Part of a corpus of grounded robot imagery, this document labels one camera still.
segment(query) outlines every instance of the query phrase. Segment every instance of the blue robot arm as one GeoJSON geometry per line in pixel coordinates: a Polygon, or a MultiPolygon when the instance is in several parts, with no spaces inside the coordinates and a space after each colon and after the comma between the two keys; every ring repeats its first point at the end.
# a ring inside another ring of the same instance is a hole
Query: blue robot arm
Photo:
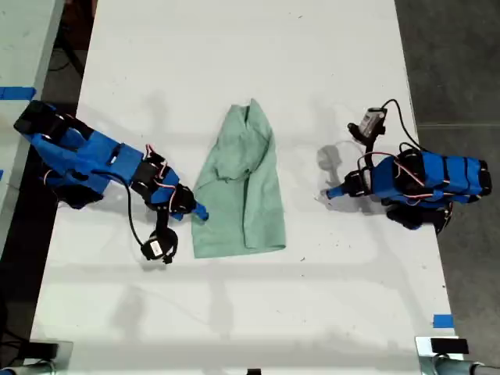
{"type": "Polygon", "coordinates": [[[394,99],[380,108],[368,109],[360,125],[350,123],[354,138],[366,146],[366,166],[348,173],[345,182],[326,191],[329,199],[349,194],[352,197],[376,195],[383,205],[390,206],[389,219],[416,229],[422,223],[433,223],[439,233],[449,222],[453,202],[471,203],[491,193],[491,177],[484,160],[461,156],[443,156],[427,151],[416,143],[408,145],[399,155],[373,152],[378,135],[385,133],[385,106],[397,105],[394,99]],[[388,155],[376,166],[372,155],[388,155]]]}
{"type": "Polygon", "coordinates": [[[111,180],[122,184],[127,190],[130,227],[146,259],[172,262],[177,236],[168,228],[170,216],[182,220],[194,213],[201,220],[209,218],[205,207],[149,145],[144,155],[39,101],[30,102],[14,127],[40,155],[44,184],[72,208],[101,200],[111,180]],[[156,229],[146,242],[134,229],[130,190],[157,212],[156,229]]]}

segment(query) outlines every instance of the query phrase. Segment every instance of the white tabletop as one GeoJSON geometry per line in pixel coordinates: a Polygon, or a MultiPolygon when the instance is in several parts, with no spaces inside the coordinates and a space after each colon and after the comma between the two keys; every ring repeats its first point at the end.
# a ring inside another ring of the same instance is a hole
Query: white tabletop
{"type": "MultiPolygon", "coordinates": [[[[125,191],[59,208],[33,338],[73,341],[71,373],[419,373],[415,336],[449,313],[432,227],[406,230],[368,198],[315,200],[348,122],[397,98],[414,122],[392,0],[101,0],[77,115],[112,138],[153,143],[188,186],[230,105],[256,98],[277,139],[283,251],[193,256],[177,224],[174,264],[142,260],[125,191]]],[[[406,141],[390,109],[381,151],[406,141]]],[[[141,237],[155,216],[134,196],[141,237]]]]}
{"type": "MultiPolygon", "coordinates": [[[[0,2],[0,86],[41,89],[63,12],[63,0],[0,2]]],[[[16,206],[29,143],[13,124],[28,101],[0,101],[0,255],[16,206]]]]}

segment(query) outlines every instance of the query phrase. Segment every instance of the green cloth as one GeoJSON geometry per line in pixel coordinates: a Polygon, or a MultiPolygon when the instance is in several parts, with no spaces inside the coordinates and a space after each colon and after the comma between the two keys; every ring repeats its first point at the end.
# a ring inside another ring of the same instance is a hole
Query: green cloth
{"type": "Polygon", "coordinates": [[[195,186],[209,212],[193,218],[196,258],[273,252],[285,247],[273,131],[259,103],[232,105],[195,186]]]}

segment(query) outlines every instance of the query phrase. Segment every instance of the gray floor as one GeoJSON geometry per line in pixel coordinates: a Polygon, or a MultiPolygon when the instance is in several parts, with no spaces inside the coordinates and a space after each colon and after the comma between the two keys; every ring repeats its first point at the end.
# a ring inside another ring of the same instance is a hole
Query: gray floor
{"type": "MultiPolygon", "coordinates": [[[[396,4],[422,144],[442,154],[485,159],[491,169],[493,195],[472,205],[456,205],[438,241],[456,330],[468,338],[473,359],[498,366],[500,0],[396,4]]],[[[80,79],[68,67],[48,75],[43,97],[74,103],[79,90],[80,79]]]]}

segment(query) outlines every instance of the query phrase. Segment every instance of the blue painter's tape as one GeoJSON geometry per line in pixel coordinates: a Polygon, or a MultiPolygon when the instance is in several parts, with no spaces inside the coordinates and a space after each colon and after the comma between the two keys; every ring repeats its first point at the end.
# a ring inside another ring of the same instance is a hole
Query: blue painter's tape
{"type": "Polygon", "coordinates": [[[31,100],[36,93],[34,87],[0,87],[0,100],[31,100]]]}
{"type": "Polygon", "coordinates": [[[434,314],[434,328],[453,328],[454,326],[451,314],[434,314]]]}

